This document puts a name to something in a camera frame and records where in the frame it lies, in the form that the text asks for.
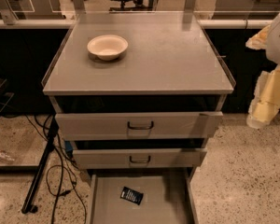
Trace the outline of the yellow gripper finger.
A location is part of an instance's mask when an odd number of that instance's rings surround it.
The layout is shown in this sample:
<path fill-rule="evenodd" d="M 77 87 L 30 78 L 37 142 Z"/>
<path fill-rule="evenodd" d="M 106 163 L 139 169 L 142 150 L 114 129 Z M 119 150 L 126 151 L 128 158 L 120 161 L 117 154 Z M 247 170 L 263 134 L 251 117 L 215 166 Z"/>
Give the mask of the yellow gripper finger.
<path fill-rule="evenodd" d="M 272 72 L 262 71 L 254 99 L 248 109 L 246 124 L 261 129 L 271 123 L 280 110 L 280 64 Z"/>
<path fill-rule="evenodd" d="M 262 28 L 257 34 L 250 37 L 245 45 L 250 49 L 266 49 L 267 48 L 267 35 L 269 32 L 270 26 L 267 25 Z"/>

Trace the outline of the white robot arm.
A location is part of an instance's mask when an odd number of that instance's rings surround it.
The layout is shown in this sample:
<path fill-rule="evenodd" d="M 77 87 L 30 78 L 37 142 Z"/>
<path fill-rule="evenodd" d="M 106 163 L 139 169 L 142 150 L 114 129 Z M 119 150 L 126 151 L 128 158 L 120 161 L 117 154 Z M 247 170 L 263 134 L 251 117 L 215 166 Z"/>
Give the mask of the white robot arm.
<path fill-rule="evenodd" d="M 280 13 L 245 45 L 250 49 L 264 49 L 267 59 L 277 64 L 272 72 L 262 71 L 259 75 L 248 109 L 247 125 L 260 129 L 269 125 L 280 110 Z"/>

